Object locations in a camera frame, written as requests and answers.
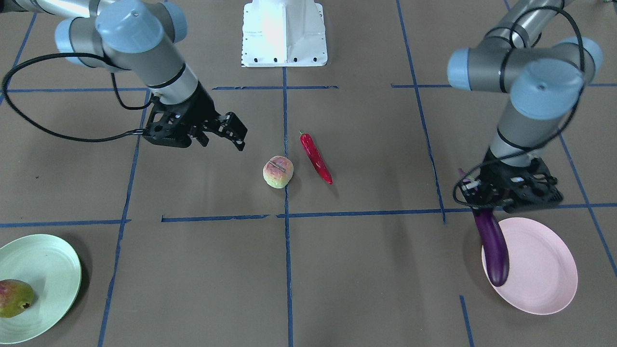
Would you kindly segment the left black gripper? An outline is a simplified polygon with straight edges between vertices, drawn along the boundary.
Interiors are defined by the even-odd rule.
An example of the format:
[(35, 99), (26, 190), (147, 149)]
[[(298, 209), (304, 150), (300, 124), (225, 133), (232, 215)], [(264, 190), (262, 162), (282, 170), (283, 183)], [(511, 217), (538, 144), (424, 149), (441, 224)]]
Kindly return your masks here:
[(478, 176), (460, 184), (463, 206), (478, 211), (502, 207), (513, 214), (552, 209), (563, 202), (558, 179), (542, 158), (531, 159), (529, 166), (516, 167), (498, 160), (488, 149), (479, 169)]

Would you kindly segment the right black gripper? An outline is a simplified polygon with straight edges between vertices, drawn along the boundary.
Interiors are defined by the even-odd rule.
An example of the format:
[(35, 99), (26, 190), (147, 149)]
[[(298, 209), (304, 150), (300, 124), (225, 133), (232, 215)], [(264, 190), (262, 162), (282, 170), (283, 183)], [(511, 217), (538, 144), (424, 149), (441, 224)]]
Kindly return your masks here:
[(220, 116), (214, 102), (201, 82), (187, 100), (177, 105), (166, 105), (154, 98), (152, 110), (142, 137), (153, 145), (187, 148), (192, 140), (207, 147), (211, 132), (233, 143), (238, 151), (245, 148), (247, 128), (234, 112)]

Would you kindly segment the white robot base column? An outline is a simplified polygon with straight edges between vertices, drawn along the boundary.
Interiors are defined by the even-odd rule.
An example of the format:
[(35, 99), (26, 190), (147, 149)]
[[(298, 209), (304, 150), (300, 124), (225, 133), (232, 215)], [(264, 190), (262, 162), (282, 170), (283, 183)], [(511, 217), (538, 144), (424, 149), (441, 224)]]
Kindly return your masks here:
[(321, 67), (327, 62), (320, 3), (253, 0), (244, 5), (241, 66)]

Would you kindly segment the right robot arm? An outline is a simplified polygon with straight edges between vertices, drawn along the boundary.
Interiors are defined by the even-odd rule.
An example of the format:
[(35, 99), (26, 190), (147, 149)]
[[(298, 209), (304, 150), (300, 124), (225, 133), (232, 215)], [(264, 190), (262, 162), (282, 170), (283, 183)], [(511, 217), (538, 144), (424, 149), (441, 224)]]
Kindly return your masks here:
[(245, 147), (247, 128), (233, 113), (220, 114), (214, 102), (175, 44), (185, 39), (188, 23), (174, 3), (141, 0), (3, 0), (2, 13), (49, 13), (62, 17), (54, 37), (58, 53), (25, 61), (4, 75), (1, 92), (24, 120), (53, 136), (59, 134), (26, 116), (8, 95), (8, 83), (23, 68), (37, 62), (66, 58), (111, 75), (132, 71), (150, 90), (144, 128), (125, 132), (153, 145), (187, 148), (193, 140), (203, 147), (208, 133)]

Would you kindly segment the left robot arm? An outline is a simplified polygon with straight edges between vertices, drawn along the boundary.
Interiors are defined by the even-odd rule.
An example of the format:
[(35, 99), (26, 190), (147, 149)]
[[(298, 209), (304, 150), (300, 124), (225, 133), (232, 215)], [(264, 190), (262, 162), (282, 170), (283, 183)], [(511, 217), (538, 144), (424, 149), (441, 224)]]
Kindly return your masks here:
[(474, 215), (550, 209), (563, 201), (542, 160), (544, 147), (572, 121), (584, 88), (603, 64), (599, 45), (581, 35), (568, 0), (521, 0), (476, 48), (454, 52), (449, 84), (501, 92), (509, 101), (481, 164), (453, 189)]

